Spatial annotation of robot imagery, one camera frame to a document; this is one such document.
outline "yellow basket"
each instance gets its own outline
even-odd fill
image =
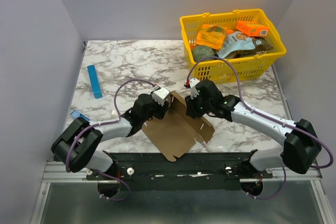
[[[233,10],[231,13],[183,16],[180,18],[182,38],[184,43],[184,55],[189,70],[195,65],[190,45],[195,45],[197,32],[203,24],[217,24],[233,30],[237,21],[256,21],[269,27],[268,35],[265,38],[273,47],[263,55],[230,59],[240,80],[259,78],[279,57],[286,54],[286,48],[281,42],[280,36],[272,22],[267,18],[261,9]],[[198,80],[210,79],[214,83],[225,83],[236,81],[231,68],[220,60],[204,61],[199,63],[193,71],[193,77]]]

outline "metal frame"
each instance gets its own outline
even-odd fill
[[[283,93],[278,74],[274,65],[272,65],[272,70],[276,79],[276,83],[278,85],[278,89],[280,92],[281,100],[283,103],[283,107],[285,108],[285,113],[288,119],[292,119],[289,107],[287,104],[287,100],[285,94]],[[267,180],[283,180],[283,171],[282,169],[273,169],[273,178],[265,179]],[[310,180],[312,189],[319,206],[319,210],[322,215],[323,222],[325,224],[335,224],[335,219],[333,213],[331,211],[328,198],[324,194],[320,180],[322,179],[321,173],[318,169],[309,169],[305,175],[300,175],[294,173],[293,171],[286,169],[287,180]],[[252,182],[256,181],[255,179],[241,179],[241,182]],[[86,170],[83,169],[77,173],[67,173],[65,171],[65,166],[62,162],[47,162],[45,166],[45,171],[42,177],[41,187],[38,193],[38,197],[36,200],[33,216],[30,224],[38,224],[42,221],[42,216],[44,212],[44,208],[47,202],[47,197],[50,189],[51,183],[116,183],[115,180],[96,180],[96,181],[88,181],[86,180]]]
[[[30,224],[38,224],[42,221],[44,207],[47,202],[48,193],[50,189],[50,183],[41,183],[40,190],[37,195],[37,200],[34,207],[33,216],[30,220]]]

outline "snack bag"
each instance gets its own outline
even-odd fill
[[[222,59],[233,59],[237,54],[255,55],[271,49],[272,46],[264,38],[249,37],[236,31],[227,36],[223,48],[217,54]]]
[[[226,37],[226,28],[203,24],[196,37],[196,44],[220,50]]]

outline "flattened cardboard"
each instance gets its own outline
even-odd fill
[[[175,91],[171,93],[170,108],[164,119],[153,119],[142,126],[142,131],[171,162],[181,157],[194,144],[209,142],[215,129],[201,117],[192,119],[186,114],[186,103]]]

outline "marble surface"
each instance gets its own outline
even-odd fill
[[[87,66],[95,65],[103,98],[92,94]],[[83,58],[70,111],[79,110],[89,119],[108,120],[116,118],[113,96],[119,85],[130,78],[141,78],[165,86],[186,96],[183,83],[188,74],[180,40],[122,40],[89,41]],[[223,95],[238,95],[237,83],[217,85]],[[271,68],[259,79],[242,82],[246,102],[268,113],[285,118],[280,93]],[[121,112],[132,107],[140,93],[150,92],[148,84],[130,83],[117,97]],[[274,140],[255,130],[226,120],[210,118],[215,133],[207,143],[195,143],[189,152],[249,152],[279,146]],[[67,125],[72,122],[68,116]],[[143,132],[128,138],[115,138],[101,143],[99,150],[111,152],[159,152]]]

